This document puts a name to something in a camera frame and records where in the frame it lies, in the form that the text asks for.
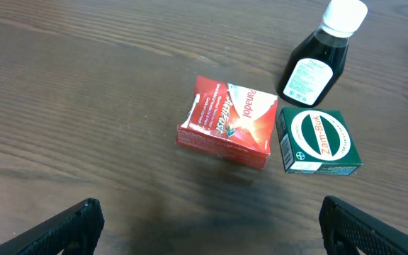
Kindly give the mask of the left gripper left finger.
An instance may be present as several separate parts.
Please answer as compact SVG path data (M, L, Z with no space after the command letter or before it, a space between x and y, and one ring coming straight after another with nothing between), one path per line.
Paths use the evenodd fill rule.
M104 227L99 200L87 198L0 245L0 255L93 255Z

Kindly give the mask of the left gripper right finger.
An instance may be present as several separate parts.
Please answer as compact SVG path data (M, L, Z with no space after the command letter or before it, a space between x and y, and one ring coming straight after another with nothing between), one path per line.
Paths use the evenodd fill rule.
M324 248L328 255L408 255L408 235L328 195L319 213Z

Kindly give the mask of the green Zam-Buk box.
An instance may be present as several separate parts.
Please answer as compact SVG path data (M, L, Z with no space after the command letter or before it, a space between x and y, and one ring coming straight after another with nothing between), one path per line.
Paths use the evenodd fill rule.
M276 125L288 174L348 176L363 165L338 110L284 107Z

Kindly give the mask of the red Panadol box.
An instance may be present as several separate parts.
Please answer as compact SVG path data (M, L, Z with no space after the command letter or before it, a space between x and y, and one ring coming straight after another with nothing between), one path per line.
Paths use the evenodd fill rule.
M262 169L271 154L276 95L198 76L176 143Z

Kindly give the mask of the dark bottle white cap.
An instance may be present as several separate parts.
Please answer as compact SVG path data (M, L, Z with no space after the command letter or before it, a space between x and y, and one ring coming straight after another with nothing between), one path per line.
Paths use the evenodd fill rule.
M294 106L318 106L342 75L350 38L367 13L360 0L331 0L319 27L292 51L278 95Z

